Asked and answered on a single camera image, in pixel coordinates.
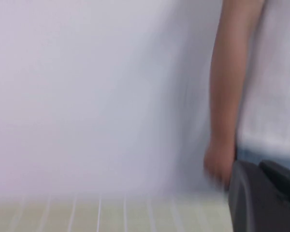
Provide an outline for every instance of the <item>jeans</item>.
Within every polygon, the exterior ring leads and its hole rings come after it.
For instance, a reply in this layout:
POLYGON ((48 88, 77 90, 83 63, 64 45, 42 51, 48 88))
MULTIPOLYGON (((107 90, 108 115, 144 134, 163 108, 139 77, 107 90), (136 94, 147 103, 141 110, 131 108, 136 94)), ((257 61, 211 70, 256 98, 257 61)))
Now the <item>jeans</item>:
POLYGON ((256 151, 251 151, 249 149, 244 149, 241 147, 238 147, 236 150, 237 150, 236 151, 236 153, 237 153, 236 159, 237 160, 247 161, 247 162, 251 162, 251 163, 258 165, 262 160, 267 159, 267 160, 271 160, 273 162, 280 164, 281 166, 284 166, 284 167, 290 169, 290 159, 271 157, 271 156, 268 156, 266 154, 259 153, 256 151))

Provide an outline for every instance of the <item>grout line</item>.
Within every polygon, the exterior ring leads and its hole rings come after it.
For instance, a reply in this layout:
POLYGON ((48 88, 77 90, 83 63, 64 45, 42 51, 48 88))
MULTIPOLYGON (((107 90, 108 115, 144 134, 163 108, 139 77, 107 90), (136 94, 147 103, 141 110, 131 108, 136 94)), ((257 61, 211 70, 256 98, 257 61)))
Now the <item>grout line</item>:
POLYGON ((199 223, 202 231, 204 231, 204 232, 212 232, 213 230, 209 226, 209 222, 207 220, 207 217, 206 217, 206 215, 204 213, 204 210, 203 210, 203 206, 201 204, 197 205, 195 213, 197 215, 197 220, 198 220, 198 223, 199 223))
POLYGON ((126 196, 124 198, 124 228, 125 228, 125 232, 128 232, 128 228, 127 228, 127 199, 126 196))
POLYGON ((180 215, 178 213, 178 210, 176 208, 176 205, 173 199, 171 201, 171 213, 172 213, 173 221, 174 221, 177 232, 185 232, 182 220, 180 218, 180 215))
POLYGON ((71 230, 72 230, 72 225, 73 225, 74 215, 75 215, 75 208, 76 208, 76 201, 77 201, 77 195, 74 197, 74 200, 73 200, 73 207, 72 207, 72 212, 71 212, 71 216, 70 216, 70 221, 69 221, 69 226, 68 226, 67 232, 71 232, 71 230))
POLYGON ((100 227, 101 204, 102 204, 102 198, 101 198, 101 196, 100 196, 100 197, 99 197, 99 209, 98 209, 97 232, 99 232, 99 227, 100 227))
POLYGON ((20 203, 20 208, 19 208, 19 210, 17 210, 17 212, 13 216, 13 219, 11 221, 10 228, 8 231, 10 231, 10 232, 15 231, 15 229, 16 229, 16 227, 17 227, 17 225, 18 225, 18 223, 23 215, 25 204, 26 204, 26 200, 25 200, 25 197, 23 197, 21 200, 21 203, 20 203))
POLYGON ((148 201, 147 201, 147 212, 148 212, 148 216, 149 216, 150 230, 151 230, 151 232, 157 232, 156 222, 155 222, 153 208, 152 208, 150 199, 148 199, 148 201))
POLYGON ((40 225, 38 227, 38 229, 36 230, 36 232, 41 232, 46 224, 46 221, 47 221, 47 217, 48 217, 48 214, 49 214, 49 208, 50 208, 50 202, 51 202, 51 196, 48 196, 48 199, 47 199, 47 204, 46 204, 46 207, 43 211, 43 214, 42 214, 42 217, 41 217, 41 220, 40 220, 40 225))

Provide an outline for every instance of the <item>floor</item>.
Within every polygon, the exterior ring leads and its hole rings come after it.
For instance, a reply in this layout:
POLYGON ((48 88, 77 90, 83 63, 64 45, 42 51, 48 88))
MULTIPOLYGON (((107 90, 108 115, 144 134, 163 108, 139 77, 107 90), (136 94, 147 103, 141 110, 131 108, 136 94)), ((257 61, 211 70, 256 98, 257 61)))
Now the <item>floor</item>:
POLYGON ((0 199, 0 232, 232 232, 224 197, 0 199))

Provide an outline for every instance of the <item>blurred hand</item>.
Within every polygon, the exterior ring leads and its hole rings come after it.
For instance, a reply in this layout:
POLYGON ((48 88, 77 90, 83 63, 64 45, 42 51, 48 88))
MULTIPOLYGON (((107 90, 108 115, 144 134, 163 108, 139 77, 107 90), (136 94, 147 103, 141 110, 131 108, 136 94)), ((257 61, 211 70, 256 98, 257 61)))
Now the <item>blurred hand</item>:
POLYGON ((204 169, 212 179, 228 188, 234 157, 234 144, 211 142, 204 157, 204 169))

